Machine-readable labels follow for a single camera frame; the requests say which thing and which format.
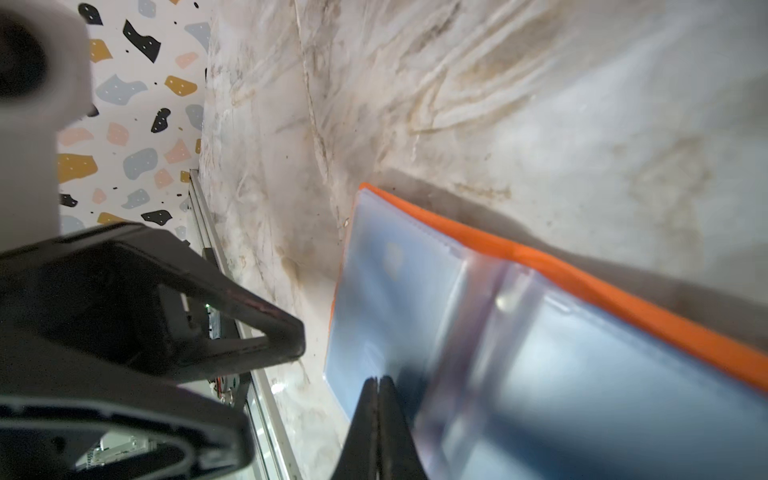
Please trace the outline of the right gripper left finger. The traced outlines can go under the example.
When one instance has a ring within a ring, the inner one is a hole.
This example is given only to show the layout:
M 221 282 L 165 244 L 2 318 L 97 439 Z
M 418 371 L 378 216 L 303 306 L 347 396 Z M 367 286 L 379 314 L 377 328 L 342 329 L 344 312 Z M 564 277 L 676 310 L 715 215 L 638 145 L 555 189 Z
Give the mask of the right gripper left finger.
M 378 380 L 367 379 L 349 426 L 332 480 L 378 477 Z

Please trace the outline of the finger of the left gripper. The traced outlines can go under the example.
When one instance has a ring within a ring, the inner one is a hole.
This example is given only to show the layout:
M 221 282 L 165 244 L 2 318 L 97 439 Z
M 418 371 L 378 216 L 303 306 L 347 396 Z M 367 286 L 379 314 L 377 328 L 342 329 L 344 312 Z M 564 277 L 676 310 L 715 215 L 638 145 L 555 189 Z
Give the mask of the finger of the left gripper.
M 1 256 L 1 328 L 178 383 L 288 363 L 303 323 L 173 234 L 113 223 Z
M 107 433 L 158 445 L 76 469 Z M 4 479 L 215 479 L 254 457 L 250 420 L 241 411 L 39 337 L 1 340 Z

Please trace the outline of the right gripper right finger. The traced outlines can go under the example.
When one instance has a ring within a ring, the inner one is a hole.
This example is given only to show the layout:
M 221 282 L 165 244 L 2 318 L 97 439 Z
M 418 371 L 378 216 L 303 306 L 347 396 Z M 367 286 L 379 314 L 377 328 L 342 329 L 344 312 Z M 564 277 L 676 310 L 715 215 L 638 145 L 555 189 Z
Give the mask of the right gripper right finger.
M 391 377 L 379 380 L 377 401 L 378 478 L 427 480 Z

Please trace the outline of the orange card holder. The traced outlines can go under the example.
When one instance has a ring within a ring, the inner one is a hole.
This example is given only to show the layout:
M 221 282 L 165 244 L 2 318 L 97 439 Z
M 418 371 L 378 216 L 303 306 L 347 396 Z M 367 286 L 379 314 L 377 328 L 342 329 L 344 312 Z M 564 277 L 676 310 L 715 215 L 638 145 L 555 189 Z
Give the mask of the orange card holder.
M 553 257 L 360 189 L 325 379 L 390 377 L 432 479 L 763 479 L 767 358 Z

